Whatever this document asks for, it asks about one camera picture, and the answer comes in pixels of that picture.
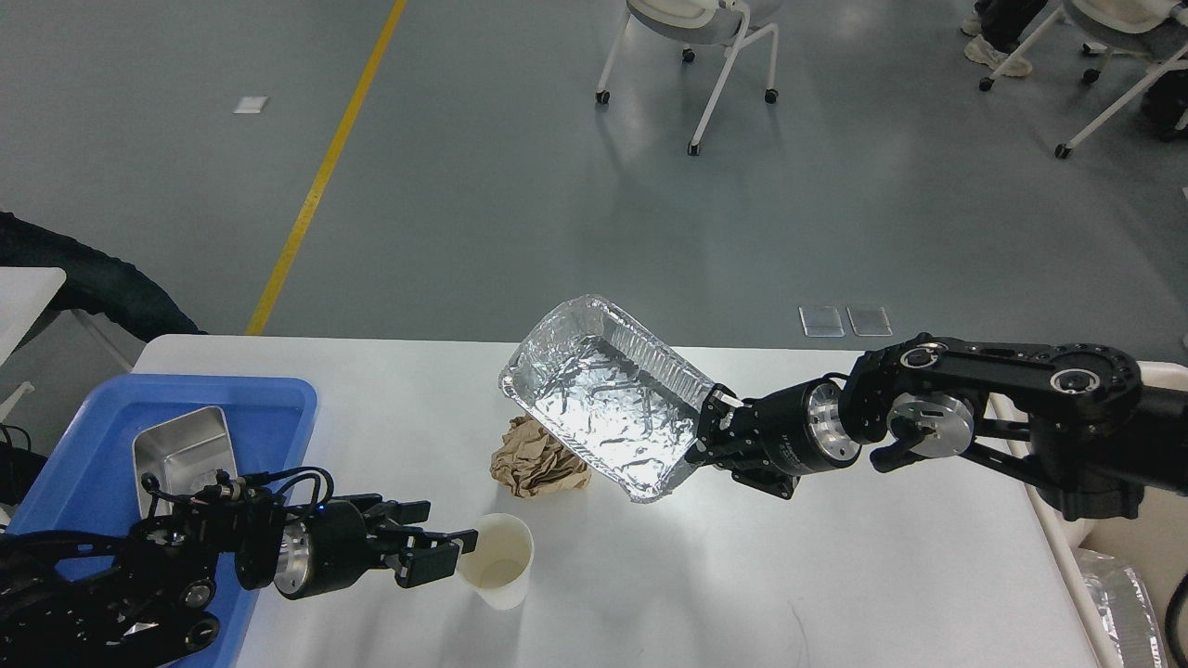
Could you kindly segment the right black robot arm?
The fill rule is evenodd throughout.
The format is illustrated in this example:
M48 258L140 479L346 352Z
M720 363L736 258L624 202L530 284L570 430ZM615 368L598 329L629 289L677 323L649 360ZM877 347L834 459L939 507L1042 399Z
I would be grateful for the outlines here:
M1064 519L1136 519L1146 489L1184 494L1184 391L1106 345L917 338L762 398L714 385L684 460L789 498L800 479L959 456L1026 483Z

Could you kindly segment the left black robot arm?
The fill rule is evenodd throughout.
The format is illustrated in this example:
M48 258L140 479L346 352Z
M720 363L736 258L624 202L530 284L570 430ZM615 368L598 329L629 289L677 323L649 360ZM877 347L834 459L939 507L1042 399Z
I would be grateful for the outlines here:
M143 473L148 513L124 536L42 530L4 535L5 667L162 667L211 647L216 571L234 559L240 588L289 600L391 571L413 588L449 578L474 529L428 532L432 505L335 494L321 467L235 475L173 494Z

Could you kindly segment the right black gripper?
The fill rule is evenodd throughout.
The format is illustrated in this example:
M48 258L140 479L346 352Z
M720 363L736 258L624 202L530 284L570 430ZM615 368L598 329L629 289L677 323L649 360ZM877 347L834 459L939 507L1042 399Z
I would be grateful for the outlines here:
M843 429L840 398L841 387L832 378L746 402L727 386L713 386L701 401L685 462L731 470L735 483L790 500L800 477L843 470L861 454L861 445ZM733 470L739 448L729 423L737 409L740 454L763 470Z

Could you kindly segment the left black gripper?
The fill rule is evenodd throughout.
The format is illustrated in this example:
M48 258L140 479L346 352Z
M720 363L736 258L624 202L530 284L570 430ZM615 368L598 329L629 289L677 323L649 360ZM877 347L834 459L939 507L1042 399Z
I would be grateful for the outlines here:
M289 600L326 595L381 565L394 571L394 582L404 590L449 578L457 571L459 557L475 550L479 532L407 527L424 523L430 512L429 500L400 502L383 494L330 500L284 528L273 586ZM377 532L379 553L369 532Z

